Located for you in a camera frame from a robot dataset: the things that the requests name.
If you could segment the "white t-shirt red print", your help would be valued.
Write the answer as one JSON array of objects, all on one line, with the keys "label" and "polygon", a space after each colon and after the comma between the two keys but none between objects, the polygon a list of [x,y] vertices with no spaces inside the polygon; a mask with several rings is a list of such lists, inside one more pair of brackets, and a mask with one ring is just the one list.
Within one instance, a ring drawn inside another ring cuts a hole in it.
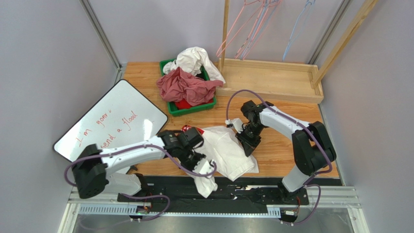
[{"label": "white t-shirt red print", "polygon": [[235,132],[225,126],[213,126],[197,129],[204,144],[195,151],[204,154],[208,160],[216,163],[216,171],[234,182],[246,173],[259,173],[254,156],[245,156]]}]

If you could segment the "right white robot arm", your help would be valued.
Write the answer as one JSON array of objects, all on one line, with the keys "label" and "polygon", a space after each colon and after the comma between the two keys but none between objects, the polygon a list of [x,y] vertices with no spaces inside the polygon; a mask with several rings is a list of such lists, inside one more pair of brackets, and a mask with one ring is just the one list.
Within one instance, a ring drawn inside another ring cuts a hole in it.
[{"label": "right white robot arm", "polygon": [[279,185],[285,193],[301,189],[310,178],[321,173],[323,168],[331,168],[332,162],[336,160],[336,151],[322,122],[301,121],[267,101],[261,104],[255,104],[251,100],[245,102],[241,112],[248,120],[247,123],[235,118],[227,120],[226,124],[237,131],[236,138],[247,157],[260,144],[260,134],[265,128],[281,133],[292,142],[295,165]]}]

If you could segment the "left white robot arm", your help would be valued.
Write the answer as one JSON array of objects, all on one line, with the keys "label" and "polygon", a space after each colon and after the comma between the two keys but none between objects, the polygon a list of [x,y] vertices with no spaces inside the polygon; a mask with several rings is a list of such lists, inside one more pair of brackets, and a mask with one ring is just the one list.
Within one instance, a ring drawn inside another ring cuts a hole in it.
[{"label": "left white robot arm", "polygon": [[196,177],[210,178],[216,170],[215,162],[196,152],[204,139],[196,128],[187,131],[165,130],[148,140],[118,148],[100,149],[97,144],[84,148],[66,169],[72,171],[81,199],[89,199],[102,192],[121,190],[130,195],[142,188],[139,177],[117,174],[132,165],[170,158],[179,168]]}]

